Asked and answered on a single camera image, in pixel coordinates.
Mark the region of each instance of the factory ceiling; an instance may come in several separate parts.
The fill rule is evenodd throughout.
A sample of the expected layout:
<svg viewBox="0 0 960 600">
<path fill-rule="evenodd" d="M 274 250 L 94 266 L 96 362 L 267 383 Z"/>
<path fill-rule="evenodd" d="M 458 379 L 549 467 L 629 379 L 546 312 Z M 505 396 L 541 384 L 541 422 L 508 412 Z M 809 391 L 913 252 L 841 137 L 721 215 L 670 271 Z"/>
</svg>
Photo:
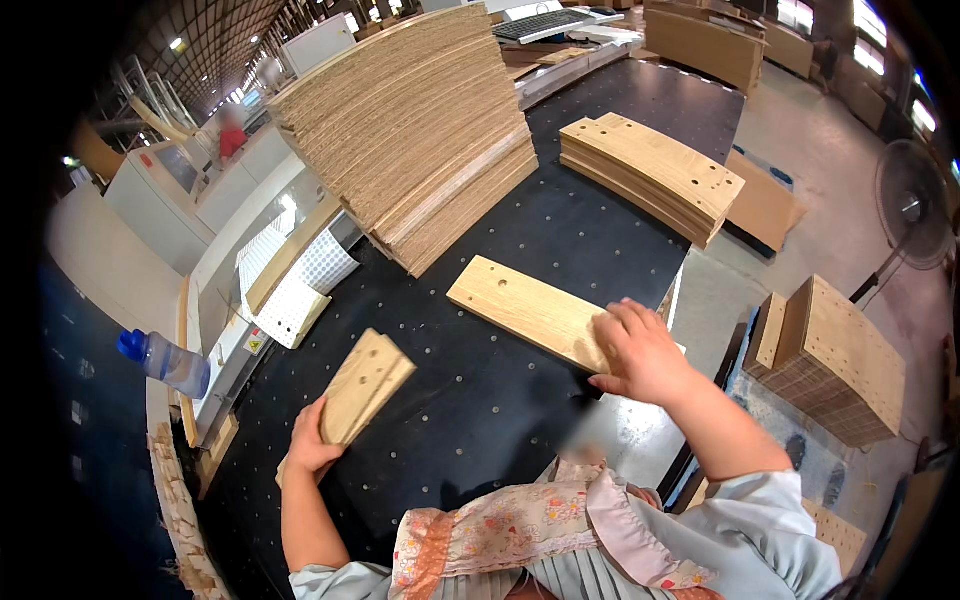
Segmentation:
<svg viewBox="0 0 960 600">
<path fill-rule="evenodd" d="M 201 122 L 243 85 L 287 0 L 155 0 L 131 24 L 118 59 L 136 54 Z M 176 47 L 171 45 L 180 39 Z"/>
</svg>

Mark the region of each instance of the blue bottle cap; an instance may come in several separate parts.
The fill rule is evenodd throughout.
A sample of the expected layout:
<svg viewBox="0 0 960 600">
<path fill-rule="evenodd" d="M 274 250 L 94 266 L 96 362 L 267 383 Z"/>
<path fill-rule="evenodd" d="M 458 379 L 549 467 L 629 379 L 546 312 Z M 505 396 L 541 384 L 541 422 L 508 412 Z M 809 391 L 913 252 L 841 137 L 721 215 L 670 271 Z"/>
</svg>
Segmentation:
<svg viewBox="0 0 960 600">
<path fill-rule="evenodd" d="M 139 329 L 123 331 L 117 339 L 117 349 L 127 358 L 141 363 L 147 355 L 147 334 Z"/>
</svg>

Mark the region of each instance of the warning sticker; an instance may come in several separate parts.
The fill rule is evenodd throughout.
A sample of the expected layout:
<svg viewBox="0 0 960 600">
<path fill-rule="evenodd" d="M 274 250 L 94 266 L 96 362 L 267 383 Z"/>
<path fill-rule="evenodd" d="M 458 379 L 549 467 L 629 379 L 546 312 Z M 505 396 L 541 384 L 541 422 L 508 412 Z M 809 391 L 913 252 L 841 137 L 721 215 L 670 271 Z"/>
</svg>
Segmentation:
<svg viewBox="0 0 960 600">
<path fill-rule="evenodd" d="M 247 352 L 253 356 L 256 356 L 260 353 L 260 350 L 263 349 L 269 340 L 270 336 L 268 336 L 263 329 L 260 327 L 254 327 L 253 333 L 251 333 L 250 337 L 247 338 L 247 341 L 244 343 L 243 347 Z"/>
</svg>

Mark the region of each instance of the floral apron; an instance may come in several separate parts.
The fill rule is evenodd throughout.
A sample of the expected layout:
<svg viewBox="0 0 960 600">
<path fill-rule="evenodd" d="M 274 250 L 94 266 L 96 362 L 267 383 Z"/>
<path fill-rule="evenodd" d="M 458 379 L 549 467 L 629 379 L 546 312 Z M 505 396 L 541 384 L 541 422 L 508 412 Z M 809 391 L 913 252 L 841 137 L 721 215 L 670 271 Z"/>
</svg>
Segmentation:
<svg viewBox="0 0 960 600">
<path fill-rule="evenodd" d="M 511 486 L 444 513 L 408 511 L 394 548 L 391 600 L 428 600 L 442 578 L 527 566 L 574 550 L 604 547 L 635 582 L 678 598 L 719 598 L 698 588 L 714 574 L 675 561 L 636 516 L 627 494 L 655 508 L 655 494 L 608 468 L 557 459 L 537 483 Z"/>
</svg>

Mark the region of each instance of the plastic water bottle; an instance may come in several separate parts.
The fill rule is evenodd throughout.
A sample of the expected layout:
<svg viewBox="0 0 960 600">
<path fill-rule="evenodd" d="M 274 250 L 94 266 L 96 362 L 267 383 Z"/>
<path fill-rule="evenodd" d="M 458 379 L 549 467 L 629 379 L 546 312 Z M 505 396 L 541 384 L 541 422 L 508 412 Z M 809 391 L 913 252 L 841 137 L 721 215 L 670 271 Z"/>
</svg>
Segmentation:
<svg viewBox="0 0 960 600">
<path fill-rule="evenodd" d="M 158 379 L 184 396 L 200 399 L 210 385 L 210 362 L 196 352 L 171 344 L 157 332 L 124 331 L 117 349 L 143 367 L 148 377 Z"/>
</svg>

